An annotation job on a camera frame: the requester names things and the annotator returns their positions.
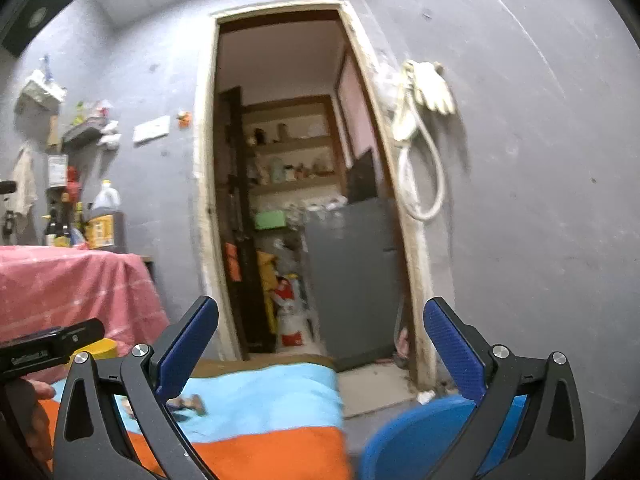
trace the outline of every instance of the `white electrical outlet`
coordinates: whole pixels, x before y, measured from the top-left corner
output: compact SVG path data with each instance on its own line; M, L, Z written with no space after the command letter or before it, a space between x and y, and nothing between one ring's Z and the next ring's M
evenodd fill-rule
M139 124L133 128L133 142L139 144L169 134L170 118L168 115Z

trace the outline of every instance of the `orange cloth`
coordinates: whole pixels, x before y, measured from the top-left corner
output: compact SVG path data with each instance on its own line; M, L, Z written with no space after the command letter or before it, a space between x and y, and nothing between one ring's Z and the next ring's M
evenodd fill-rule
M41 400L49 416L51 439L59 404ZM129 433L140 462L162 474L145 438ZM344 435L338 428L297 428L267 434L236 436L221 442L193 444L220 480L350 480Z

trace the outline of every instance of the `yellow container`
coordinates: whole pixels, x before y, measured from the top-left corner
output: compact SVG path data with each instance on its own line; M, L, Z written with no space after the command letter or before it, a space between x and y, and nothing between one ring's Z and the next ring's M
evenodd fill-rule
M100 341L83 346L74 352L71 359L69 359L69 362L66 364L66 367L69 368L71 366L71 361L73 361L76 354L79 354L80 352L89 352L89 354L94 356L94 359L111 359L112 357L118 357L116 346L117 344L113 339L107 338L100 339Z

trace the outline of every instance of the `checkered tablecloth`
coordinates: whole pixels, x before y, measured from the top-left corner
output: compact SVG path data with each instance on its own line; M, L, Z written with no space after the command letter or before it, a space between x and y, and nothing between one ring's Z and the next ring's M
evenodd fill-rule
M0 341L97 317L124 355L168 325L140 256L38 246L0 247ZM33 374L53 382L62 367Z

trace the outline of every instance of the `hose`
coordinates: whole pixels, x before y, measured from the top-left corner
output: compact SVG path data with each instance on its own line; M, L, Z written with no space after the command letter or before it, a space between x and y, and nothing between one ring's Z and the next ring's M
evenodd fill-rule
M408 195L409 188L407 177L409 171L409 151L414 143L413 139L409 140L409 142L400 150L400 157L398 159L398 187L400 189L401 201L407 213L409 213L409 216L416 219L418 222L428 222L440 212L442 204L444 203L444 168L442 166L442 160L440 160L438 148L436 147L435 142L433 142L433 139L427 130L427 126L425 126L422 117L416 109L413 88L407 89L406 96L411 113L414 115L415 121L418 124L418 129L424 137L424 140L427 142L427 146L431 152L436 173L436 196L431 207L425 212L420 209L418 200L413 197L409 197Z

